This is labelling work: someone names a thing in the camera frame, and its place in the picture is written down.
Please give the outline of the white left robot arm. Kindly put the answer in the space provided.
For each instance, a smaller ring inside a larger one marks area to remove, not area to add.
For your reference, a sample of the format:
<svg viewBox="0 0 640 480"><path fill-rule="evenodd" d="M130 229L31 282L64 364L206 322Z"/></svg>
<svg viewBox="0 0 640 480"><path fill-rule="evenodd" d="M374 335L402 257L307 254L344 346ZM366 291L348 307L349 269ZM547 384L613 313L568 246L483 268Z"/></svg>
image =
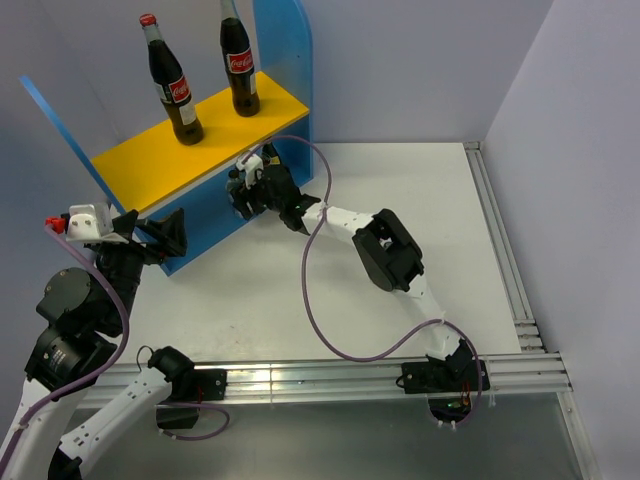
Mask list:
<svg viewBox="0 0 640 480"><path fill-rule="evenodd" d="M79 262L47 283L36 307L48 326L25 367L20 406L1 448L4 479L81 479L102 451L158 403L186 406L197 394L194 364L173 347L155 350L127 390L71 433L64 430L88 389L119 359L146 265L187 251L183 209L161 221L104 204L73 206L45 231Z"/></svg>

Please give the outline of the cola bottle without cap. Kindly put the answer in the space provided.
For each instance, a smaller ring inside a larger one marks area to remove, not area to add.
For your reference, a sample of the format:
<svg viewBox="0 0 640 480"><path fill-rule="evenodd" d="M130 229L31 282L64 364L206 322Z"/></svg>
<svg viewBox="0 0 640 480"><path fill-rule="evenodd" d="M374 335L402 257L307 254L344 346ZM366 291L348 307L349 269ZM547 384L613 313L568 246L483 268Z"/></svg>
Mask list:
<svg viewBox="0 0 640 480"><path fill-rule="evenodd" d="M260 110L260 98L249 36L234 1L221 0L220 11L220 47L233 107L238 115L251 117Z"/></svg>

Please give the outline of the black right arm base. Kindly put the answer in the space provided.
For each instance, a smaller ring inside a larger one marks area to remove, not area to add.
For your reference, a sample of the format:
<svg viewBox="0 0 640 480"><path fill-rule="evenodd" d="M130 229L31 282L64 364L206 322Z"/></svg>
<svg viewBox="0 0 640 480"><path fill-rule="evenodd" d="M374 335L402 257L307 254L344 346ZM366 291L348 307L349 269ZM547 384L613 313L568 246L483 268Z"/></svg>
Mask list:
<svg viewBox="0 0 640 480"><path fill-rule="evenodd" d="M428 401L429 412L438 424L451 427L464 422L473 411L474 395L491 387L485 362L476 362L474 357L458 363L431 357L404 362L395 384L407 395L435 395Z"/></svg>

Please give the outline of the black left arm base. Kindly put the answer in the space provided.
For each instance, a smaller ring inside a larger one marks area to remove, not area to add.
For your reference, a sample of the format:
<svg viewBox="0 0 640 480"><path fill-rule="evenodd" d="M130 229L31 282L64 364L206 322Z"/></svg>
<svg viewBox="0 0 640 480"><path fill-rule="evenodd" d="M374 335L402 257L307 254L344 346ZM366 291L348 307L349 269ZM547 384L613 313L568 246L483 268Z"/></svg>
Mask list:
<svg viewBox="0 0 640 480"><path fill-rule="evenodd" d="M170 402L189 403L190 407L159 408L156 424L159 429L180 437L179 431L192 430L204 411L193 404L221 401L225 397L227 371L225 369L196 369L178 381L169 397Z"/></svg>

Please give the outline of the cola bottle with red cap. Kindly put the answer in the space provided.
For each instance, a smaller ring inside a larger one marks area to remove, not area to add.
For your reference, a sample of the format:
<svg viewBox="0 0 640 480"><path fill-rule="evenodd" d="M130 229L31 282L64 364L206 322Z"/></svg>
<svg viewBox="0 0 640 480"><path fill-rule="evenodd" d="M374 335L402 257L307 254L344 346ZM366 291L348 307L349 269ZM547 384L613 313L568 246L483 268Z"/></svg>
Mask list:
<svg viewBox="0 0 640 480"><path fill-rule="evenodd" d="M183 69L164 40L156 17L143 14L139 23L146 39L151 77L174 135L182 145L195 145L204 139L204 129Z"/></svg>

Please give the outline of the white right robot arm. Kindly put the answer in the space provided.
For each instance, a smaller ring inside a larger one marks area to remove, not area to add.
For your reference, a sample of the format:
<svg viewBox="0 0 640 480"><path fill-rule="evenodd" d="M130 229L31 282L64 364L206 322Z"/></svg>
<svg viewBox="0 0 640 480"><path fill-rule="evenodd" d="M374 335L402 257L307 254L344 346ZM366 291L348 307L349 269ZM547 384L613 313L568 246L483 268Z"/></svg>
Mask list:
<svg viewBox="0 0 640 480"><path fill-rule="evenodd" d="M427 359L433 365L435 383L452 390L462 383L471 368L478 380L482 366L477 350L458 327L443 319L427 319L413 327L386 351L372 357L355 357L340 351L322 333L311 310L308 290L308 257L314 240L323 233L354 247L369 280L380 290L401 293L420 309L433 298L426 279L423 254L417 242L389 209L358 213L335 206L327 200L304 194L283 164L264 165L256 157L252 166L242 164L228 174L226 190L240 216L249 220L266 210L278 214L289 230L304 234L308 241L301 260L303 304L312 329L334 355L357 363L371 363L395 353L420 330L432 331Z"/></svg>

